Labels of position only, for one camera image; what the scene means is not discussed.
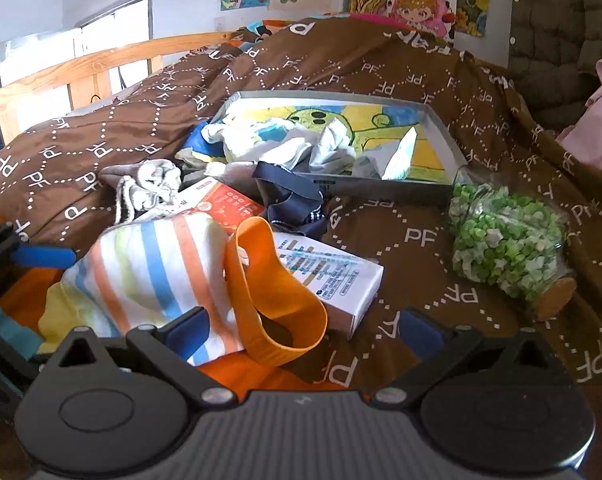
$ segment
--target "window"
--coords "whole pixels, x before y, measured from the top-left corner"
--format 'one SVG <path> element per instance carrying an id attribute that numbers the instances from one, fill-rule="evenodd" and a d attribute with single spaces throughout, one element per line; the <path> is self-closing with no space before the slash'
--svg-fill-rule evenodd
<path id="1" fill-rule="evenodd" d="M 82 54 L 94 54 L 107 48 L 140 43 L 152 38 L 150 0 L 126 0 L 115 4 L 105 15 L 89 18 L 79 23 L 82 37 Z M 110 70 L 112 93 L 148 77 L 147 62 L 137 61 Z"/>
<path id="2" fill-rule="evenodd" d="M 56 64 L 152 38 L 152 0 L 122 0 L 76 28 L 32 34 L 0 43 L 0 86 L 32 75 Z M 112 93 L 120 92 L 148 77 L 148 66 L 139 61 L 110 70 Z M 32 96 L 17 109 L 23 132 L 52 117 L 71 111 L 67 87 Z"/>

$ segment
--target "glass jar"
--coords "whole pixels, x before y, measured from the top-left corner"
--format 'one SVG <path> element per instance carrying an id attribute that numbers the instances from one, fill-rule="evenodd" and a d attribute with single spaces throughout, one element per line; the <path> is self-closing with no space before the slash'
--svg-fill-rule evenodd
<path id="1" fill-rule="evenodd" d="M 521 298 L 534 320 L 553 317 L 576 281 L 562 256 L 566 221 L 542 200 L 516 194 L 487 178 L 460 171 L 448 215 L 456 237 L 452 268 L 473 282 L 497 285 Z"/>

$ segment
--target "dark blue cloth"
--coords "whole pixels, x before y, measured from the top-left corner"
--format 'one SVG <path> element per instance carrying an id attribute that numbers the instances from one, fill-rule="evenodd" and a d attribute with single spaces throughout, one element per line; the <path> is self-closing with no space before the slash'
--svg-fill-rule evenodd
<path id="1" fill-rule="evenodd" d="M 286 232 L 315 240 L 326 233 L 323 195 L 315 183 L 268 162 L 259 162 L 252 177 L 257 181 L 268 222 Z"/>

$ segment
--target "power outlet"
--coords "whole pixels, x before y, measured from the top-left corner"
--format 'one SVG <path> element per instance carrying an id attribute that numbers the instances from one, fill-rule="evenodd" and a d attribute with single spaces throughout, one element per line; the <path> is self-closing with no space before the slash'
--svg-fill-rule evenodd
<path id="1" fill-rule="evenodd" d="M 214 19 L 214 30 L 216 32 L 223 32 L 225 30 L 225 18 Z"/>

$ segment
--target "blue foam handle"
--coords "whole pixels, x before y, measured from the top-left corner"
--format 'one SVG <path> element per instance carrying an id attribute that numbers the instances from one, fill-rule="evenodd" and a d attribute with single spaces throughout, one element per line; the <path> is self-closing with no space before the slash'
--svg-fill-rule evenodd
<path id="1" fill-rule="evenodd" d="M 188 317 L 171 329 L 165 337 L 164 345 L 187 361 L 207 341 L 210 336 L 210 317 L 207 310 Z"/>
<path id="2" fill-rule="evenodd" d="M 410 310 L 403 310 L 399 316 L 399 338 L 419 359 L 424 360 L 447 344 L 448 335 Z"/>
<path id="3" fill-rule="evenodd" d="M 60 247 L 23 245 L 16 249 L 10 258 L 21 267 L 44 269 L 65 270 L 76 263 L 76 253 L 72 249 Z"/>

